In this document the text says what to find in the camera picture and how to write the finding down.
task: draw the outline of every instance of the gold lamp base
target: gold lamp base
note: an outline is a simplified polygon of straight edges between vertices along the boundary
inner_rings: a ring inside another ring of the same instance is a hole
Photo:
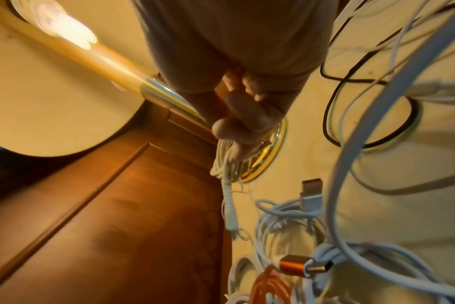
[[[271,134],[269,139],[271,144],[262,149],[257,155],[253,156],[250,161],[247,161],[244,164],[241,174],[241,180],[243,182],[254,180],[273,162],[283,144],[287,128],[288,123],[286,118],[284,118]]]

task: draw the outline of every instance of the black cable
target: black cable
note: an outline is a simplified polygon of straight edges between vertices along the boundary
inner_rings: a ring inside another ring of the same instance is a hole
[[[360,9],[368,0],[364,0],[357,8],[356,8],[356,11],[358,9]],[[452,3],[452,4],[449,4],[441,9],[439,9],[437,12],[435,12],[433,14],[433,16],[437,15],[437,14],[440,14],[440,13],[443,13],[443,12],[446,12],[446,11],[449,11],[449,10],[452,10],[452,9],[455,9],[455,3]],[[344,30],[344,28],[348,25],[349,21],[351,21],[352,17],[349,17],[345,22],[344,24],[340,27],[340,29],[336,32],[336,34],[334,35],[334,37],[331,39],[330,43],[329,43],[329,47],[331,47],[331,45],[334,43],[334,41],[338,38],[338,36],[341,34],[341,32]],[[389,37],[387,37],[386,39],[384,39],[383,41],[381,41],[379,45],[383,44],[384,42],[388,41],[389,39],[391,39],[392,37],[396,36],[397,34],[399,34],[399,32],[401,31],[402,29],[399,29],[397,31],[395,31],[394,33],[392,33],[391,35],[389,35]],[[372,57],[374,57],[377,53],[379,53],[380,50],[377,50],[377,51],[371,51],[371,52],[368,52],[366,55],[364,55],[363,58],[361,58],[361,60],[358,61],[358,63],[356,63],[349,71],[348,73],[346,74],[346,76],[344,76],[343,78],[340,78],[340,77],[335,77],[335,76],[330,76],[328,75],[326,72],[325,72],[325,63],[323,63],[319,69],[320,71],[320,74],[322,77],[326,78],[326,79],[331,79],[331,80],[336,80],[336,81],[339,81],[339,84],[338,86],[335,88],[334,92],[332,93],[331,95],[331,98],[329,99],[329,102],[327,103],[326,105],[326,109],[324,111],[324,117],[322,119],[322,133],[324,134],[324,137],[326,137],[326,139],[328,141],[330,141],[332,144],[340,147],[341,146],[341,143],[339,141],[337,141],[335,138],[333,138],[329,132],[328,132],[328,118],[329,118],[329,114],[330,114],[330,110],[331,110],[331,106],[333,104],[333,102],[337,99],[341,89],[344,87],[344,85],[346,83],[365,83],[365,84],[370,84],[370,83],[373,83],[374,81],[376,81],[375,79],[351,79],[351,77],[366,63],[368,62]],[[382,86],[385,86],[387,84],[386,81],[379,81],[377,83],[377,85],[382,85]],[[377,146],[380,146],[396,137],[398,137],[399,135],[401,135],[402,133],[404,133],[404,131],[406,131],[407,129],[409,129],[409,127],[411,127],[417,117],[419,116],[420,114],[420,105],[419,105],[419,102],[414,99],[414,98],[410,98],[410,97],[407,97],[405,96],[405,98],[407,99],[407,101],[409,102],[409,105],[411,107],[411,111],[409,113],[409,116],[406,118],[406,120],[404,121],[404,123],[399,126],[396,130],[394,130],[392,133],[390,133],[389,135],[381,138],[381,139],[378,139],[374,142],[370,142],[370,143],[367,143],[367,144],[364,144],[363,146],[363,149],[368,149],[368,148],[373,148],[373,147],[377,147]]]

